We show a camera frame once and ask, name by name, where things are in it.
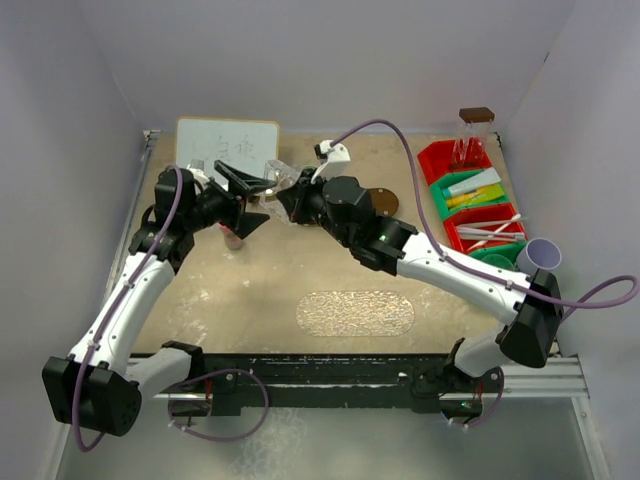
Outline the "clear acrylic toothbrush holder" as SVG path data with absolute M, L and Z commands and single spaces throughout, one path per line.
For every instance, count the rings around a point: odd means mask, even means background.
M 291 225 L 286 209 L 277 198 L 277 194 L 291 188 L 300 177 L 301 170 L 291 167 L 280 160 L 269 160 L 265 164 L 263 177 L 275 182 L 275 186 L 258 196 L 260 207 L 272 218 Z

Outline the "white grey toothpaste tube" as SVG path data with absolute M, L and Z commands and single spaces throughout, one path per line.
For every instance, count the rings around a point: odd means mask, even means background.
M 500 182 L 501 178 L 498 172 L 491 167 L 482 170 L 480 173 L 477 173 L 465 180 L 444 188 L 443 195 L 445 198 L 453 198 Z

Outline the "purple plastic cup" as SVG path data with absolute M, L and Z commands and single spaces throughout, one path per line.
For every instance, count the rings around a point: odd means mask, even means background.
M 529 240 L 516 257 L 517 268 L 530 275 L 538 270 L 554 270 L 561 262 L 562 254 L 559 247 L 545 238 Z

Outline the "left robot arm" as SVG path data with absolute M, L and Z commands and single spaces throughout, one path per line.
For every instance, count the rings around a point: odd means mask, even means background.
M 246 206 L 275 187 L 222 161 L 214 169 L 226 181 L 195 177 L 172 165 L 158 176 L 154 202 L 133 235 L 123 270 L 100 313 L 63 358 L 50 357 L 42 370 L 57 421 L 68 424 L 83 451 L 85 430 L 121 437 L 142 405 L 173 387 L 194 392 L 206 379 L 201 347 L 169 341 L 131 365 L 130 355 L 149 314 L 195 245 L 196 233 L 219 224 L 244 239 L 268 220 Z

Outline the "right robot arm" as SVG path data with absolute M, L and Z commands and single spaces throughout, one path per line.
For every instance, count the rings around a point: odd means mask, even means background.
M 499 269 L 432 242 L 414 226 L 376 213 L 370 193 L 348 176 L 311 180 L 303 171 L 277 193 L 294 224 L 324 229 L 362 266 L 434 285 L 491 314 L 500 327 L 459 341 L 445 366 L 446 383 L 467 391 L 508 362 L 542 368 L 563 314 L 556 277 Z

